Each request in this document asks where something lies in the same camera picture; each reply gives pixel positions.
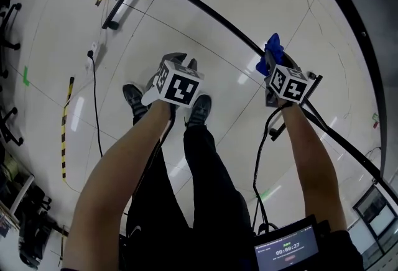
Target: black pants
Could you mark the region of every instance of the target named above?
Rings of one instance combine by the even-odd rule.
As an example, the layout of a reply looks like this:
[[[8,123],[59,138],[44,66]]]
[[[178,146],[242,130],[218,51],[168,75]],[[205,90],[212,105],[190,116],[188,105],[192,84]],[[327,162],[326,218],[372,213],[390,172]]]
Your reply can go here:
[[[127,219],[129,269],[248,269],[251,223],[206,126],[184,133],[193,177],[193,229],[175,199],[159,151],[131,204]]]

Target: forearm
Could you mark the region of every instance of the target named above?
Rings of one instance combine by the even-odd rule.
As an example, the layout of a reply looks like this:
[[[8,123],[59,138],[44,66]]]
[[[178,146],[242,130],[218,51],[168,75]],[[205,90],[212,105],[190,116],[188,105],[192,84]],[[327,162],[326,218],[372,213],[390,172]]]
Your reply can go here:
[[[87,214],[121,216],[169,120],[169,105],[156,102],[149,112],[98,162],[76,206]]]
[[[331,231],[346,230],[336,172],[328,152],[297,104],[283,109],[282,114],[292,142],[305,214],[314,214],[318,223],[327,220]]]
[[[282,110],[292,143],[294,160],[303,191],[308,189],[338,193],[335,168],[329,155],[297,104]]]

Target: sneaker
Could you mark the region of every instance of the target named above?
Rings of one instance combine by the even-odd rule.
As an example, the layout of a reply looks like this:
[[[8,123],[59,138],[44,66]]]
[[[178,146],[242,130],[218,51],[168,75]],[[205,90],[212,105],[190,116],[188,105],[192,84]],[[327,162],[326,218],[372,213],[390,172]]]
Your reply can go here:
[[[123,86],[123,95],[132,109],[133,117],[140,120],[148,111],[148,107],[141,104],[142,90],[135,84],[128,83]]]
[[[205,125],[207,117],[211,110],[211,97],[207,94],[201,94],[195,101],[192,107],[191,116],[188,122],[185,123],[187,128],[192,126]]]

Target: person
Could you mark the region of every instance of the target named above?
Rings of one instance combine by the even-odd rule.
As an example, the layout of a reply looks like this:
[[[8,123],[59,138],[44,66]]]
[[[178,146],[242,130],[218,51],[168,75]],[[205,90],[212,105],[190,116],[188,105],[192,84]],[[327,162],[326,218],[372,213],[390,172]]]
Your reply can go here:
[[[124,270],[252,270],[254,234],[248,208],[205,125],[210,96],[197,98],[185,124],[183,143],[195,205],[190,228],[174,196],[163,153],[154,150],[175,109],[164,101],[155,101],[148,109],[141,104],[142,90],[133,84],[125,85],[123,92],[133,127],[104,154],[81,192],[64,270],[118,270],[119,263]],[[327,220],[331,229],[324,239],[328,257],[320,269],[362,270],[362,257],[346,231],[335,169],[323,144],[298,105],[283,109],[282,115],[305,213],[314,214],[318,223]],[[119,248],[121,217],[131,195],[127,242]]]

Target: marker cube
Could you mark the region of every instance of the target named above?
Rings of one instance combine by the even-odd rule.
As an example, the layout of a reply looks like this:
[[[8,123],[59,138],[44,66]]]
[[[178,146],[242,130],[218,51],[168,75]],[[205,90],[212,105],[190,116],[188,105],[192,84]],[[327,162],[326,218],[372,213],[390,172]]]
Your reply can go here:
[[[194,104],[205,76],[171,61],[165,61],[154,86],[159,99],[186,108]]]
[[[308,80],[301,71],[276,65],[269,85],[278,97],[301,103]]]

